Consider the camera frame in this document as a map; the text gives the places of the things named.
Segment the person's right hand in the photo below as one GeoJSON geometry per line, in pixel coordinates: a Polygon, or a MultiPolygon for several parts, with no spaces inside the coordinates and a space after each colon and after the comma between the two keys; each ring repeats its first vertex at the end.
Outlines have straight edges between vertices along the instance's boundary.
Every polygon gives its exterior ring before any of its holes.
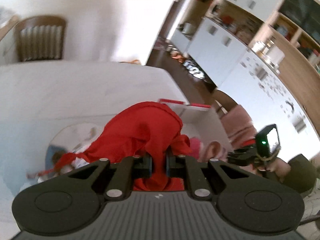
{"type": "Polygon", "coordinates": [[[269,162],[263,166],[259,166],[258,170],[275,173],[278,180],[282,183],[285,177],[290,173],[291,166],[282,159],[276,157],[272,162],[269,162]]]}

